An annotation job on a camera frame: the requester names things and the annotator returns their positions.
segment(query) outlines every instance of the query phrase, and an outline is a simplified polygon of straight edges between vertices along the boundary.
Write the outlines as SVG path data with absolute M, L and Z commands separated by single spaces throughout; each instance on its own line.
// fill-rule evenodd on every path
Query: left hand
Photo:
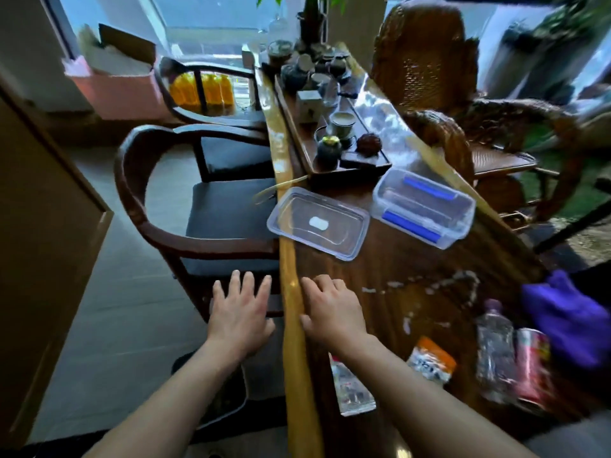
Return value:
M 212 288 L 214 306 L 208 324 L 207 344 L 228 350 L 230 357 L 240 362 L 256 352 L 276 329 L 272 319 L 265 318 L 270 298 L 271 277 L 263 279 L 255 296 L 255 278 L 244 274 L 240 285 L 240 272 L 234 270 L 225 293 L 216 281 Z

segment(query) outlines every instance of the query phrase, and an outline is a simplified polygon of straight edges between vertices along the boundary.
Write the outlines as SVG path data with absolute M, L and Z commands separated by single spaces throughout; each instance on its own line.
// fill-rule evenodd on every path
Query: wooden table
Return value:
M 520 304 L 521 285 L 541 281 L 546 270 L 473 188 L 411 132 L 364 70 L 354 60 L 350 66 L 362 83 L 355 110 L 369 130 L 381 136 L 393 165 L 445 180 L 474 197 L 478 211 L 467 238 L 445 251 L 373 219 L 361 252 L 352 262 L 342 262 L 308 246 L 280 239 L 285 389 L 292 456 L 394 458 L 400 455 L 398 450 L 407 448 L 379 407 L 363 415 L 340 416 L 327 352 L 306 341 L 299 324 L 299 315 L 304 312 L 298 281 L 302 276 L 329 274 L 346 281 L 363 306 L 368 331 L 404 360 L 420 336 L 429 336 L 458 362 L 446 389 L 516 438 L 524 439 L 545 430 L 557 420 L 582 417 L 585 410 L 589 411 L 583 406 L 586 399 L 592 405 L 597 402 L 561 376 L 555 376 L 554 381 L 562 401 L 554 406 L 554 414 L 545 418 L 513 407 L 494 408 L 479 395 L 474 375 L 477 357 L 474 318 L 482 313 L 483 301 L 501 300 L 505 314 L 516 327 L 531 326 Z M 272 82 L 261 70 L 257 71 L 256 80 L 268 123 L 277 181 L 291 180 L 303 171 L 290 132 Z M 374 185 L 316 191 L 368 208 Z M 435 283 L 466 270 L 473 272 L 481 284 L 476 286 L 475 280 L 467 277 L 434 289 Z M 471 307 L 468 301 L 472 292 L 477 293 L 477 298 Z M 567 392 L 568 399 L 563 397 Z

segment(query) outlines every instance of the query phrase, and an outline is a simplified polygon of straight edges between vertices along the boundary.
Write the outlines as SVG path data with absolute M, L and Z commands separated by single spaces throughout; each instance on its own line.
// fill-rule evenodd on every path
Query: white label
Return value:
M 329 222 L 318 217 L 312 217 L 310 219 L 310 226 L 313 226 L 314 228 L 317 228 L 320 231 L 324 231 L 329 228 Z

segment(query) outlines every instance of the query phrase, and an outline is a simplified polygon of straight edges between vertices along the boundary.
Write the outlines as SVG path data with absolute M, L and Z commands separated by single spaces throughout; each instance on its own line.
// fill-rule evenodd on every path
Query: black seat cushion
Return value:
M 252 177 L 274 176 L 269 146 L 204 137 L 202 149 L 211 175 L 247 172 Z
M 267 219 L 276 198 L 255 205 L 252 197 L 276 184 L 273 178 L 198 183 L 193 187 L 193 205 L 186 235 L 201 239 L 271 239 Z M 223 278 L 233 270 L 271 274 L 278 271 L 278 260 L 197 260 L 183 259 L 191 275 Z

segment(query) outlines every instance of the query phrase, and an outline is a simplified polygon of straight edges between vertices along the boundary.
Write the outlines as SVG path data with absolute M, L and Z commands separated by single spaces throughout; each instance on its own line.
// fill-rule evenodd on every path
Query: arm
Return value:
M 527 448 L 434 385 L 365 329 L 361 305 L 342 280 L 302 279 L 309 337 L 324 344 L 369 389 L 416 456 L 534 457 Z
M 235 270 L 225 297 L 214 284 L 214 308 L 205 344 L 153 396 L 123 423 L 108 432 L 88 458 L 179 458 L 193 431 L 225 379 L 246 355 L 261 347 L 274 331 L 265 318 L 271 277 L 254 295 L 255 279 Z

